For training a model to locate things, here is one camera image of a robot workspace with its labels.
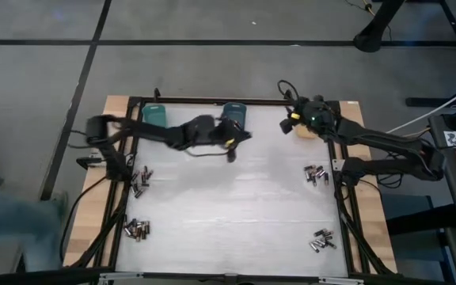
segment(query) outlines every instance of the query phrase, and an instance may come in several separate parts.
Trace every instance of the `wooden board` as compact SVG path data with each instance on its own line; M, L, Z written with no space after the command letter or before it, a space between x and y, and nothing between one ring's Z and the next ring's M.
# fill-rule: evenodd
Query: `wooden board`
M110 114L114 116L126 116L126 109L129 97L128 96L108 96L105 103L103 114ZM131 139L127 141L126 152L129 151ZM89 168L85 175L84 187L82 191L100 180L105 175L105 168ZM116 193L116 201L120 197L122 183L118 185L118 192ZM93 242L94 238L98 235L101 228L101 221L105 211L108 189L110 181L105 180L97 187L86 194L78 203L77 212L75 214L73 229L71 230L70 240L66 248L63 265L71 265L80 258L84 251ZM105 243L104 259L102 265L108 265L108 255L110 254L110 246L112 245L112 233L109 234L107 242Z
M103 113L113 114L115 116L125 116L128 99L129 97L125 96L108 96ZM343 116L363 125L362 113L358 102L341 101L340 109ZM367 146L349 146L348 152L350 156L353 157L358 156L366 160L371 159L371 153ZM105 169L89 169L85 177L84 189L102 178L104 174ZM375 177L364 177L364 180L376 184ZM82 198L82 201L78 205L64 265L74 263L97 236L101 227L101 220L103 219L109 185L110 183L108 181L98 185L96 189ZM381 197L379 193L368 184L360 183L355 187L355 190L360 218L362 220L363 234L378 257L382 259L390 270L396 272L397 266L393 256L390 236L386 228L386 218L382 209ZM103 265L108 264L109 246L111 244L112 235L108 237L105 246ZM355 269L361 272L358 248L354 239L351 239L351 247Z

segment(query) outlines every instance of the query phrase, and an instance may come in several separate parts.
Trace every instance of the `black cable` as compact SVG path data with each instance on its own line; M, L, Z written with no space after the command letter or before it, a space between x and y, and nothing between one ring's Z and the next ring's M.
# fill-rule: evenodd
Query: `black cable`
M387 25L386 27L388 28L389 41L393 41L393 39L392 39L392 28L390 28L390 25Z
M339 200L339 196L334 194L336 200ZM340 211L340 219L344 222L346 227L351 231L351 234L355 238L356 242L358 243L359 247L361 248L362 252L365 253L367 259L374 267L374 270L378 274L386 274L386 275L394 275L391 270L389 270L382 260L376 255L374 250L371 248L371 245L367 242L365 237L359 232L358 228L356 227L355 223L353 222L352 217L348 213L348 209L344 202L339 203L339 211Z
M361 6L358 6L358 5L356 5L356 4L353 4L353 3L349 2L348 0L344 0L344 1L345 1L348 5L350 5L350 6L352 6L352 7L356 7L356 8L358 8L358 9L362 10L363 12L366 12L366 10L365 10L364 8L362 8Z
M336 196L337 195L337 191L335 191L333 193L334 197L336 198L336 200L338 200L339 198ZM342 200L345 201L349 198L349 192L346 192L346 196L345 197L342 197Z
M286 92L284 92L284 91L281 89L281 84L283 84L283 83L286 84L286 85L288 85L288 86L290 86L290 87L293 89L293 92L294 92L295 96L297 97L296 100L298 100L298 99L300 98L300 96L298 95L297 89L293 86L293 84L291 84L290 82L288 82L288 81L286 81L286 80L281 79L281 80L279 80L279 81L277 82L277 89L279 90L279 92L280 92L285 98L288 98L288 95L286 94Z
M184 150L184 152L194 158L201 158L201 157L206 157L206 156L222 156L222 155L228 154L228 151L224 152L224 153L219 153L219 154L192 154L191 152L189 152L189 150Z
M83 132L83 131L71 130L70 133L87 136L87 134L85 132ZM76 149L76 150L83 150L83 149L87 149L87 148L91 148L92 147L92 146L74 146L74 145L69 144L69 143L67 145L68 145L68 147Z
M386 152L387 155L386 155L386 158L393 158L393 159L398 159L399 158L399 155L397 154L393 154L389 151ZM393 181L390 181L388 182L388 180L392 177L396 177L398 176L398 178L396 180L393 180ZM389 174L385 177L382 178L382 175L377 175L376 176L376 179L377 179L377 182L378 184L386 187L386 188L390 188L390 189L397 189L399 188L401 185L402 185L402 179L404 178L404 174Z
M129 153L126 154L125 157L128 157L131 155L131 157L127 160L126 166L131 165L131 163L135 160L135 155ZM134 180L133 177L138 176L137 173L134 173L133 176L131 177L131 182ZM107 222L105 223L104 226L100 228L100 232L98 235L91 241L91 244L89 245L89 248L80 256L80 258L71 265L71 267L86 267L87 264L91 261L93 256L96 254L96 251L99 250L103 242L106 240L107 235L110 233L114 225L122 219L124 216L124 213L126 212L126 201L127 201L127 191L123 191L121 194L121 198L119 199L119 204L117 205L116 209L112 212L112 215L108 218Z
M374 185L374 183L371 183L371 182L369 182L369 181L367 181L367 180L364 180L364 179L360 179L360 181L362 181L363 183L367 183L367 184L369 184L370 186L374 187L374 189L378 190L379 194L381 194L381 189L379 189L378 186Z
M68 215L68 219L66 221L66 225L64 227L64 231L63 231L63 235L61 237L61 242L59 243L59 257L61 258L61 261L64 261L64 255L63 255L63 246L64 246L64 239L66 238L66 235L67 235L67 231L68 231L68 228L70 227L70 222L71 222L71 217L73 216L73 213L75 211L75 208L78 204L78 202L80 202L80 199L87 193L89 193L89 191L93 190L96 186L98 186L101 182L103 182L103 180L105 180L107 177L104 176L102 177L100 180L94 182L94 184L92 184L91 186L89 186L86 190L84 190L84 192L82 192L82 194L80 194L80 196L75 200L75 202L73 203L73 207L71 208L70 210L70 213Z
M87 135L85 132L83 132L83 131L77 131L77 130L71 130L70 133L79 134L79 135L84 135L84 136Z

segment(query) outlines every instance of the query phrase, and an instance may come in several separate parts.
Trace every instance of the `black metal frame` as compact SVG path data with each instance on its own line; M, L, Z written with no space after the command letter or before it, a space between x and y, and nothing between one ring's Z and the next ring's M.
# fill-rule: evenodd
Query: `black metal frame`
M137 106L139 106L139 112L138 112L138 117L137 117L137 120L141 120L142 119L142 102L140 102L139 100L135 100L133 97L130 97L128 103L127 103L127 109L126 109L126 118L127 119L130 119L132 114L133 114L133 109L136 108ZM123 138L120 140L119 142L119 149L117 151L119 151L120 153L123 153L124 152L124 149L126 148L126 142L127 142L127 138ZM132 144L131 144L131 150L130 150L130 154L132 155L136 155L136 144L138 143L138 139L133 139L132 141ZM115 199L116 199L116 193L117 193L117 185L119 183L118 182L115 182L115 181L111 181L110 182L110 187L109 187L109 190L108 190L108 198L107 198L107 203L105 205L105 209L104 209L104 212L103 212L103 219L102 219L102 222L101 222L101 227L105 226L106 223L108 222L108 220L110 219L110 216L112 215L112 211L114 209L114 202L115 202ZM124 185L123 187L123 192L126 190L127 191L127 188L129 187L129 185ZM122 230L122 221L118 221L118 223L116 224L116 229L119 229L119 224L121 225L121 230ZM115 235L120 235L120 232L121 230L118 230L116 231L114 234ZM94 256L94 262L93 262L93 266L94 267L97 267L97 266L101 266L101 261L103 259L103 252L104 252L104 248L105 248L105 241L102 242L101 244L101 250L99 252L96 253L96 255Z
M343 159L349 157L348 154L348 147L346 145L340 145L340 152ZM356 199L356 191L355 187L348 186L348 195L349 195L349 205L351 207L351 215L353 217L353 221L355 222L356 227L358 228L359 232L363 234L362 228L362 220L360 218L360 211L358 208L358 200ZM367 257L363 254L362 248L359 247L360 253L360 264L362 266L362 273L371 273L371 268L369 267L369 261Z
M160 103L160 104L206 104L206 105L224 105L229 102L236 102L244 105L261 105L261 106L289 106L290 103L288 101L282 99L235 99L235 98L194 98L194 97L161 97L161 94L156 89L154 91L154 97L131 97L128 103L128 109L126 117L131 116L133 109L130 108L131 106L135 106L135 101L139 101L139 118L137 120L142 119L142 108L147 103ZM332 106L337 106L339 108L339 103L337 101L330 102ZM138 139L133 139L133 143L131 145L131 154L136 154L136 149L138 146ZM329 144L329 154L331 158L335 157L335 150L333 146ZM104 216L111 213L112 210L108 208L109 202L107 202L107 207L105 207ZM357 213L359 217L359 210L358 207L353 208L354 212ZM117 262L117 254L121 239L121 231L122 231L123 223L119 221L116 224L116 232L114 238L112 240L112 250L109 256L108 266L110 268L116 267ZM351 274L355 271L353 266L353 259L352 259L352 251L350 247L349 235L346 226L340 221L340 228L341 228L341 236L344 244L344 256L346 258L346 265L348 269L348 274ZM230 278L233 278L231 275L199 275L199 274L176 274L176 273L157 273L157 272L144 272L144 275L147 278L163 278L163 279L195 279L195 280L205 280L205 279L214 279L214 280L222 280L228 282ZM235 275L235 283L240 282L257 282L257 281L268 281L268 282L307 282L307 283L316 283L318 282L318 277L300 277L300 276L261 276L261 275Z

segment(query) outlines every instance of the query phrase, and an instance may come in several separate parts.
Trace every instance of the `black table leg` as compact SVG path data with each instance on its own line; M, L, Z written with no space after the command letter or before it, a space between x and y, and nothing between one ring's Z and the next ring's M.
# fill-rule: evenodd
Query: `black table leg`
M386 225L390 235L456 227L456 209L453 204L436 207L415 214L391 218L386 220Z
M372 21L353 39L355 47L365 52L379 51L386 27L404 2L405 0L385 0Z

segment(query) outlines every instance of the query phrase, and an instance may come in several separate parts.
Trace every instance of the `pile of batteries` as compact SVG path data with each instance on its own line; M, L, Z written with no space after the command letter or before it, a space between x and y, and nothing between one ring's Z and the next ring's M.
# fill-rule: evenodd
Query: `pile of batteries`
M128 238L133 238L136 241L140 241L141 239L146 239L147 235L150 233L150 222L137 222L136 218L133 218L131 222L128 223L127 216L124 215L123 230Z
M316 186L316 179L325 178L325 185L329 184L329 174L323 169L323 166L316 167L315 165L308 165L304 167L304 173L306 174L307 182L313 182L313 185Z
M153 173L153 170L149 170L147 166L144 166L142 171L133 174L133 177L131 178L130 190L133 192L133 196L135 196L136 199L138 199L149 188L149 178ZM139 177L142 182L141 184L137 182Z
M309 245L311 248L314 249L314 251L316 253L320 252L319 248L324 249L326 247L331 247L333 249L336 249L337 247L330 241L333 239L332 235L333 235L333 231L331 231L331 230L327 230L327 229L319 230L316 233L314 233L314 237L316 239L313 241L310 241Z

